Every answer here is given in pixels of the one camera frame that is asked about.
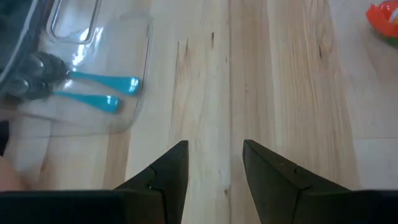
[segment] blue plastic utensil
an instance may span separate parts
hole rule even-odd
[[[68,74],[70,78],[81,78],[98,82],[126,95],[138,94],[141,85],[141,81],[137,77],[109,77],[83,72],[69,72]]]
[[[121,104],[121,100],[117,96],[84,95],[77,93],[66,93],[62,91],[56,91],[54,94],[77,100],[107,113],[116,113]]]

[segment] light wood plank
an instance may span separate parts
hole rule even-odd
[[[398,189],[398,139],[354,141],[361,187]]]

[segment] teal spoon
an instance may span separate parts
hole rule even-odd
[[[141,85],[141,81],[137,77],[109,77],[83,72],[69,72],[68,74],[71,78],[80,78],[98,82],[102,85],[124,93],[125,95],[138,94]]]
[[[77,100],[107,113],[116,113],[121,104],[121,100],[117,96],[83,95],[76,93],[65,93],[62,91],[56,91],[55,94]]]

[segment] wood grain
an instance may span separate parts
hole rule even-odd
[[[188,139],[183,223],[259,223],[243,139],[351,189],[396,188],[398,51],[370,2],[123,0],[154,18],[133,127],[13,139],[6,157],[33,188],[111,189]]]

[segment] red object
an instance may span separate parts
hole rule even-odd
[[[390,22],[390,17],[398,9],[398,0],[385,1],[378,6],[371,4],[366,13],[369,23],[386,37],[398,37],[398,24]]]

